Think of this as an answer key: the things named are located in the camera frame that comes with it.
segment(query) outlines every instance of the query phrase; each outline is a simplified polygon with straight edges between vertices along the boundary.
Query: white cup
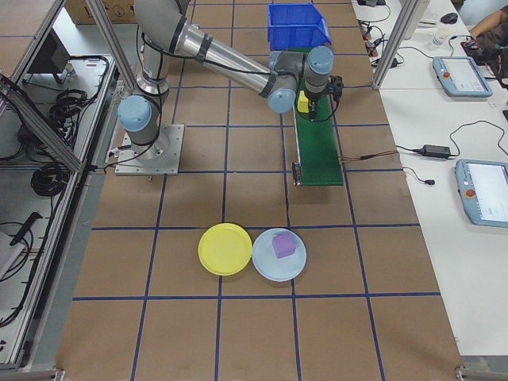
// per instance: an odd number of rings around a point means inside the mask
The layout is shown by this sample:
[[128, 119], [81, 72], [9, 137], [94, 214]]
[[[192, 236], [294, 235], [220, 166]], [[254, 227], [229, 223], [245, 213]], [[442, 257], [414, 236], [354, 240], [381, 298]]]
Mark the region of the white cup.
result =
[[448, 36], [450, 35], [450, 31], [446, 28], [437, 28], [436, 32], [434, 33], [432, 43], [436, 46], [442, 45]]

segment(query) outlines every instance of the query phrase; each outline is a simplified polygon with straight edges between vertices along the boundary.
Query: power adapter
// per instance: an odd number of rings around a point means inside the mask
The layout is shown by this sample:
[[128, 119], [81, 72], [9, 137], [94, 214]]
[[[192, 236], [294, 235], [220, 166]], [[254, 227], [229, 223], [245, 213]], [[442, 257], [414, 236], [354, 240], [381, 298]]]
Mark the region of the power adapter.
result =
[[[372, 67], [378, 67], [379, 66], [379, 60], [381, 60], [380, 58], [378, 58], [377, 60], [373, 60], [371, 62], [371, 66]], [[399, 62], [394, 58], [392, 61], [391, 61], [391, 64], [390, 64], [390, 69], [393, 69], [394, 67], [397, 67], [399, 65]]]
[[452, 155], [449, 147], [431, 144], [425, 144], [420, 149], [414, 149], [413, 152], [416, 152], [422, 156], [436, 157], [438, 159], [448, 159]]

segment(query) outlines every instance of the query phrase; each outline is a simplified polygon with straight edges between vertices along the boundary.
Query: yellow block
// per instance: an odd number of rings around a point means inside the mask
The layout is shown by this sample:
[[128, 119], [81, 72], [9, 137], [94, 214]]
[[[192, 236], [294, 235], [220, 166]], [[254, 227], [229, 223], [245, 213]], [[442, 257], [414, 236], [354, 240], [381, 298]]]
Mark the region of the yellow block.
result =
[[300, 111], [301, 113], [305, 114], [309, 113], [309, 99], [305, 96], [303, 90], [300, 91], [296, 107], [298, 108], [298, 111]]

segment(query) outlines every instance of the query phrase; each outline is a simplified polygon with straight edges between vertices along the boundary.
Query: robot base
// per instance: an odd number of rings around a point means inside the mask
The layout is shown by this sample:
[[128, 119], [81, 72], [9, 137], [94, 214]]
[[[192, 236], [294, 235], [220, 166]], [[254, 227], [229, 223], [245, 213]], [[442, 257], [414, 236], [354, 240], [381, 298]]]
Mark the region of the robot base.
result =
[[[130, 161], [118, 164], [115, 174], [119, 176], [178, 175], [184, 129], [185, 125], [162, 125], [160, 134], [164, 135], [170, 143], [164, 153], [152, 160], [147, 160], [143, 156], [130, 160], [135, 157], [134, 151], [130, 149], [121, 151], [118, 161]], [[130, 144], [127, 134], [125, 134], [122, 144]]]

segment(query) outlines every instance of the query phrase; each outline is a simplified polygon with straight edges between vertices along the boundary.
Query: blue plastic crate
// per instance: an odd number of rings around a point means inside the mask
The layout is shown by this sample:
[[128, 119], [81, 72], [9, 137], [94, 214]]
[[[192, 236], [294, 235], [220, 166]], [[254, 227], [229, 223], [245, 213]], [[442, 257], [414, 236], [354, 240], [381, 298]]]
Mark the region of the blue plastic crate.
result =
[[314, 4], [268, 4], [270, 50], [331, 44], [326, 20]]

